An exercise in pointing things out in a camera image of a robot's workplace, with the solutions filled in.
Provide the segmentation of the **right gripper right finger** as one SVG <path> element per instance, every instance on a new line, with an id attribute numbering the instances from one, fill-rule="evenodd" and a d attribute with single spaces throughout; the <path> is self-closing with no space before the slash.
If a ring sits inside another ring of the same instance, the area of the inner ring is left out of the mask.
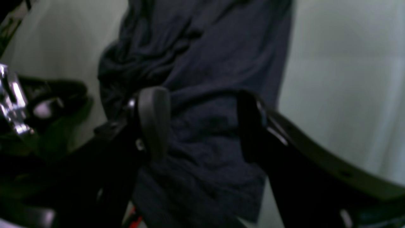
<path id="1" fill-rule="evenodd" d="M 237 114 L 244 159 L 267 174 L 286 228 L 404 227 L 404 187 L 323 149 L 249 91 Z"/>

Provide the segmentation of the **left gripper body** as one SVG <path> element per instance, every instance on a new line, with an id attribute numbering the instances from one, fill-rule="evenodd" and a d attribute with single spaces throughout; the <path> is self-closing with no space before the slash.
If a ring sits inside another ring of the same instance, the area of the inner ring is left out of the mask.
<path id="1" fill-rule="evenodd" d="M 30 136 L 35 134 L 25 123 L 28 115 L 28 99 L 24 94 L 18 75 L 11 71 L 7 65 L 0 65 L 1 72 L 1 116 L 8 128 L 17 136 Z"/>

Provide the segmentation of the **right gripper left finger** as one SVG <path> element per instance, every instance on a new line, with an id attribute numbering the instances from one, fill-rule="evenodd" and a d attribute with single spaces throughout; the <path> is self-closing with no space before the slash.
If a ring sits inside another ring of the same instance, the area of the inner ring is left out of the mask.
<path id="1" fill-rule="evenodd" d="M 136 150 L 152 160 L 164 158 L 171 122 L 169 91 L 160 86 L 141 89 L 129 98 L 126 108 Z"/>

